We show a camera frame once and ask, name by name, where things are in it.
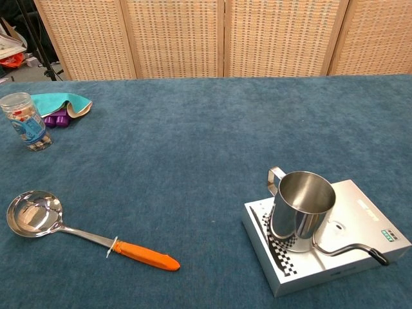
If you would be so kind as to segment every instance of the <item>table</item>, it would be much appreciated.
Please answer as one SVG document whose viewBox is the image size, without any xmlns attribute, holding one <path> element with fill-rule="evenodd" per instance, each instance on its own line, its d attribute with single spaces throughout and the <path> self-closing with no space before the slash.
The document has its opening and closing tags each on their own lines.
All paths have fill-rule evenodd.
<svg viewBox="0 0 412 309">
<path fill-rule="evenodd" d="M 412 239 L 412 75 L 11 83 L 71 92 L 91 112 L 33 153 L 0 117 L 0 213 L 54 193 L 67 225 L 175 257 L 166 272 L 75 236 L 0 218 L 3 308 L 410 308 L 412 252 L 275 299 L 241 222 L 268 168 L 352 179 Z"/>
</svg>

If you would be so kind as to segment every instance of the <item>plastic jar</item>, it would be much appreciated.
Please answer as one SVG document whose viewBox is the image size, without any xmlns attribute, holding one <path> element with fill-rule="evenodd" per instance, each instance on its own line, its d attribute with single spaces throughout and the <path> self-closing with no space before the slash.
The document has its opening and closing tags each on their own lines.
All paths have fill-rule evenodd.
<svg viewBox="0 0 412 309">
<path fill-rule="evenodd" d="M 18 92 L 5 96 L 0 99 L 0 107 L 30 150 L 46 149 L 53 143 L 28 93 Z"/>
</svg>

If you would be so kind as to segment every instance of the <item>black and white checkered edge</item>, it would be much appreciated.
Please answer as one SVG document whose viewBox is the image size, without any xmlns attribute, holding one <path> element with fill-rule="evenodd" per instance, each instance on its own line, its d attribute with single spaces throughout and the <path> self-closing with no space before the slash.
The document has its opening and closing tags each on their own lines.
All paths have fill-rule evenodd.
<svg viewBox="0 0 412 309">
<path fill-rule="evenodd" d="M 264 214 L 263 215 L 263 227 L 266 228 L 263 229 L 266 231 L 266 239 L 268 240 L 268 246 L 270 253 L 272 253 L 272 256 L 274 258 L 274 261 L 284 273 L 285 277 L 291 276 L 291 275 L 296 275 L 297 271 L 294 270 L 294 265 L 290 262 L 290 257 L 288 256 L 288 252 L 284 247 L 281 246 L 280 242 L 277 239 L 274 239 L 270 233 L 270 214 Z M 286 247 L 291 247 L 295 243 L 296 239 L 295 237 L 291 237 L 284 242 L 284 246 L 286 244 Z"/>
</svg>

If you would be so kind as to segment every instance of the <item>orange handle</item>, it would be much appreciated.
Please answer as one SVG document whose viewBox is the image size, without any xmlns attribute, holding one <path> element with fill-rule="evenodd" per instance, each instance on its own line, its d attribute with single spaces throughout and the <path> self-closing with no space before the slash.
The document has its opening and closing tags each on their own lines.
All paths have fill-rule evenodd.
<svg viewBox="0 0 412 309">
<path fill-rule="evenodd" d="M 167 254 L 161 254 L 132 243 L 126 243 L 118 240 L 113 246 L 113 250 L 131 259 L 135 259 L 164 270 L 178 270 L 180 268 L 179 262 Z"/>
</svg>

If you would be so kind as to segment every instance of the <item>red bag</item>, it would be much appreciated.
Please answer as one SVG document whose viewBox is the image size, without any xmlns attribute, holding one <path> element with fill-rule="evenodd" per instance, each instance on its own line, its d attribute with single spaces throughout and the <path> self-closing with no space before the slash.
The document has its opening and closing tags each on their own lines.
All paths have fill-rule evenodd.
<svg viewBox="0 0 412 309">
<path fill-rule="evenodd" d="M 23 53 L 16 53 L 0 60 L 0 64 L 6 68 L 18 68 L 24 60 Z"/>
</svg>

